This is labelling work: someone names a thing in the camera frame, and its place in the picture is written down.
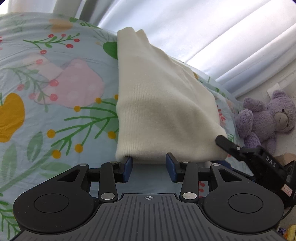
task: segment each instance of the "folded cream garment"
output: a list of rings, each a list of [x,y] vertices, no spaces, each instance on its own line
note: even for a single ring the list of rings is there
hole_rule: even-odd
[[[215,144],[220,126],[214,96],[193,72],[152,46],[143,30],[118,31],[117,160],[224,160]]]

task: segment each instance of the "teddy bear head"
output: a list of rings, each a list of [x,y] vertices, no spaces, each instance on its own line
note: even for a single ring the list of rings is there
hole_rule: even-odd
[[[267,104],[268,112],[276,122],[275,131],[288,132],[296,124],[296,107],[292,99],[282,90],[275,90]]]

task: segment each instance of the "pink label sticker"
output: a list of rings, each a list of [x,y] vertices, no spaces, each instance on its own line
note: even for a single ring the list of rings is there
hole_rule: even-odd
[[[293,190],[291,188],[289,188],[286,184],[281,189],[289,197],[292,195]]]

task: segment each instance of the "stuffed animal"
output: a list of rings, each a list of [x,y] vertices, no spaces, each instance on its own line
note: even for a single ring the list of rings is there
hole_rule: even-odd
[[[243,107],[245,110],[238,114],[235,122],[245,146],[255,148],[263,144],[270,154],[274,154],[276,132],[288,132],[295,126],[295,104],[284,91],[275,90],[267,105],[247,97]]]

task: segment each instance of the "silver screw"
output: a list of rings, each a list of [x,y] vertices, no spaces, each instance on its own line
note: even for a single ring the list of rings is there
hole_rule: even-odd
[[[195,199],[197,195],[193,192],[186,192],[186,193],[183,193],[182,197],[187,200],[192,200],[192,199]]]
[[[101,198],[104,200],[111,200],[111,199],[115,198],[115,195],[111,192],[105,192],[101,195]]]

